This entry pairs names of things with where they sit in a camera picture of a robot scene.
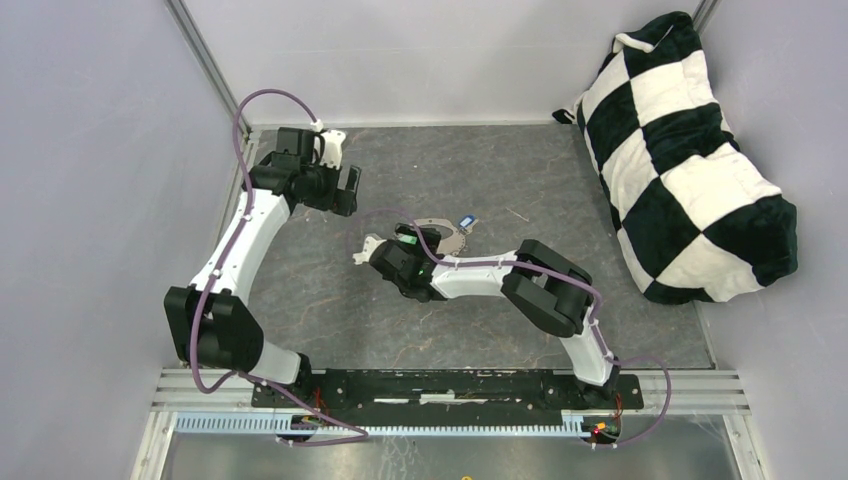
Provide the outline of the grey metal key holder plate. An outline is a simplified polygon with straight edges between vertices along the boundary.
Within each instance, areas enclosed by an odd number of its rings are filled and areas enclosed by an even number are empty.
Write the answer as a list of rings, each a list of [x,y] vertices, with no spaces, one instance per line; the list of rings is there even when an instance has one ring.
[[[466,235],[448,219],[421,218],[415,219],[414,223],[423,233],[439,236],[437,242],[428,240],[428,247],[433,254],[458,256],[465,250]]]

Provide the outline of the green tagged key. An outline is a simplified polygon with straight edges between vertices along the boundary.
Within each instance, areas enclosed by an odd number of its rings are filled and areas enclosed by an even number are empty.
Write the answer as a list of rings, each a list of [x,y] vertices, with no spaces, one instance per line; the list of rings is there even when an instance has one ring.
[[[418,237],[416,235],[410,234],[397,234],[396,238],[406,244],[415,245],[418,242]]]

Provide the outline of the blue tagged key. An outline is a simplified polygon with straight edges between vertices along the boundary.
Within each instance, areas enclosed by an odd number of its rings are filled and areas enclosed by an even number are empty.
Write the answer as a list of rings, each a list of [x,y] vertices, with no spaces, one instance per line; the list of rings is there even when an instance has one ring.
[[[468,235],[473,231],[473,228],[478,223],[478,219],[474,215],[465,215],[458,222],[458,229],[464,235]]]

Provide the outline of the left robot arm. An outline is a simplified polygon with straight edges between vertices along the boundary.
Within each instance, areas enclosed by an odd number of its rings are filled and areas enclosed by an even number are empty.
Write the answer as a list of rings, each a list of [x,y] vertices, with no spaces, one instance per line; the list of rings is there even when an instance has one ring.
[[[360,168],[351,167],[346,183],[339,183],[345,140],[345,132],[320,125],[278,129],[275,148],[249,169],[250,182],[210,259],[187,286],[174,286],[164,297],[180,360],[274,382],[290,407],[312,399],[307,357],[266,339],[248,309],[249,294],[272,240],[297,206],[343,217],[356,211]]]

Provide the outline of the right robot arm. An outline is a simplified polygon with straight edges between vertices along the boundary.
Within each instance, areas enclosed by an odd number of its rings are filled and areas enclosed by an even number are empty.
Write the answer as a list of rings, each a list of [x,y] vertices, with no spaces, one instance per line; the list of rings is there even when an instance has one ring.
[[[602,297],[591,276],[538,240],[490,257],[435,252],[440,236],[401,224],[382,239],[369,234],[352,258],[367,264],[406,298],[421,303],[467,296],[505,298],[537,329],[556,337],[568,355],[580,400],[602,408],[618,393],[617,359],[597,328]]]

